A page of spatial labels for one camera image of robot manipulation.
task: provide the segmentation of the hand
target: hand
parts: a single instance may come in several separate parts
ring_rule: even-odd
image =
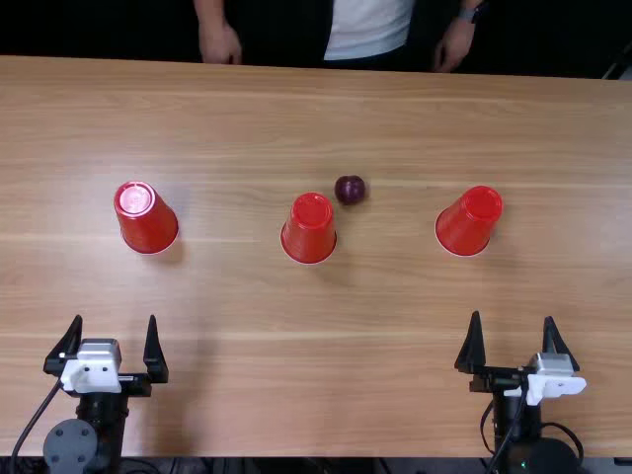
[[[455,18],[434,51],[434,72],[450,72],[467,56],[476,25]]]
[[[205,25],[199,22],[199,51],[206,63],[241,64],[241,43],[227,23]]]

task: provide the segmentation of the person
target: person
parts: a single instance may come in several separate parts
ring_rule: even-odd
[[[454,70],[468,54],[473,19],[483,3],[461,0],[434,39],[432,59],[417,67],[419,49],[412,38],[419,36],[411,35],[412,20],[429,16],[428,5],[424,11],[419,4],[449,4],[446,0],[194,1],[199,49],[207,63],[239,64],[246,53],[252,64],[436,72]],[[226,14],[224,2],[232,15]]]

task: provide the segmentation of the upside-down red cup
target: upside-down red cup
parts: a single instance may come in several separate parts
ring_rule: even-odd
[[[436,238],[454,255],[476,255],[487,247],[502,213],[501,195],[487,186],[477,186],[439,215],[434,225]]]
[[[299,196],[280,231],[285,252],[301,264],[317,264],[336,247],[334,208],[318,193]]]
[[[156,254],[178,235],[178,219],[147,183],[130,181],[118,188],[115,210],[125,243],[141,254]]]

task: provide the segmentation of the wooden table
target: wooden table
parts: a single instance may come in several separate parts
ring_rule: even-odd
[[[124,453],[478,456],[489,397],[452,368],[480,309],[488,362],[526,363],[553,315],[589,386],[545,403],[587,455],[632,453],[632,85],[585,80],[0,59],[0,448],[53,383],[76,313],[168,385],[130,402]],[[335,204],[320,266],[280,249],[294,198]],[[113,195],[152,184],[179,245],[134,254]],[[437,214],[472,185],[506,211],[455,258]],[[23,448],[74,416],[59,394]]]

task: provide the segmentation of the black cable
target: black cable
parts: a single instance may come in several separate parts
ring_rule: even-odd
[[[124,457],[123,459],[120,460],[120,462],[137,462],[138,464],[143,464],[147,467],[151,467],[151,470],[154,471],[156,474],[160,474],[160,469],[158,469],[156,466],[154,466],[151,462],[145,461],[143,459],[135,459],[133,457]]]
[[[494,451],[490,448],[490,445],[487,443],[487,440],[485,439],[485,422],[487,422],[487,417],[490,416],[490,412],[492,411],[492,408],[494,408],[493,400],[490,402],[490,404],[487,406],[487,408],[483,412],[479,429],[481,430],[481,438],[483,439],[483,444],[485,444],[485,449],[490,451],[490,454],[494,455]]]
[[[171,469],[169,469],[169,474],[174,474],[175,469],[176,469],[176,464],[178,464],[178,461],[180,461],[179,457],[174,457],[174,462],[171,463]]]
[[[582,465],[582,463],[584,462],[584,445],[582,444],[580,439],[577,437],[577,435],[571,431],[571,429],[566,428],[564,425],[560,425],[559,423],[554,423],[554,422],[543,423],[542,425],[540,425],[540,427],[542,428],[554,427],[566,433],[566,435],[575,444],[575,448],[577,449],[577,453],[578,453],[578,459],[580,460],[580,465]]]
[[[384,459],[383,457],[379,458],[379,465],[382,466],[382,470],[384,471],[384,474],[392,474],[391,468],[388,467],[388,464],[386,463],[386,459]]]
[[[20,452],[22,444],[24,444],[27,436],[29,435],[35,424],[38,422],[41,414],[44,412],[50,401],[54,398],[59,388],[61,388],[61,380],[57,380],[55,382],[55,384],[50,389],[50,392],[48,392],[48,395],[46,395],[46,398],[43,399],[43,402],[41,402],[41,405],[39,405],[39,408],[33,414],[31,420],[27,423],[26,427],[22,431],[22,434],[20,434],[18,442],[16,442],[16,446],[13,448],[13,452],[11,453],[11,463],[9,464],[10,474],[17,474],[16,466],[18,464],[18,452]]]
[[[522,386],[520,388],[522,389],[522,394],[520,395],[520,403],[518,404],[517,409],[515,410],[515,415],[513,416],[512,425],[505,433],[505,437],[503,438],[501,445],[496,451],[496,454],[494,454],[494,457],[492,457],[492,460],[487,466],[487,471],[485,471],[485,474],[492,474],[492,472],[494,471],[494,467],[496,467],[496,463],[498,462],[501,455],[503,454],[503,451],[507,447],[507,444],[512,437],[512,433],[514,432],[515,427],[517,426],[520,418],[522,418],[522,412],[524,411],[524,405],[526,403],[526,392],[528,390],[528,387],[526,383],[522,383]]]

